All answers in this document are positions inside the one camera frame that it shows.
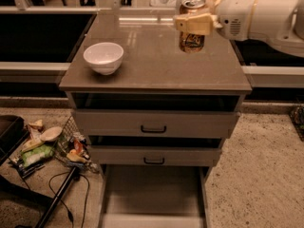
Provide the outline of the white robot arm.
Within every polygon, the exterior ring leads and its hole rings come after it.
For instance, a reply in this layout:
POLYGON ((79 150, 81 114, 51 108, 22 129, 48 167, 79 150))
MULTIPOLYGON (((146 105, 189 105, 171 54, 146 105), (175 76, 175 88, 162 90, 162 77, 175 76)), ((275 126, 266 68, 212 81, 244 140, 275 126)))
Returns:
POLYGON ((176 15, 178 31, 235 40, 258 40, 304 57, 303 0, 183 0, 195 11, 176 15))

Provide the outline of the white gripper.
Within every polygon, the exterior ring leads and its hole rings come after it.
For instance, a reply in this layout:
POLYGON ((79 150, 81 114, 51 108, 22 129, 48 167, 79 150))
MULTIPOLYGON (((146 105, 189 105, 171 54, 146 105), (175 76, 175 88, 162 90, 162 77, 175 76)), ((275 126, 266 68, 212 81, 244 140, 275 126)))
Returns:
POLYGON ((205 0, 210 13, 176 15, 175 28, 181 32, 197 35, 209 35, 217 29, 218 33, 226 39, 247 40, 255 1, 205 0))

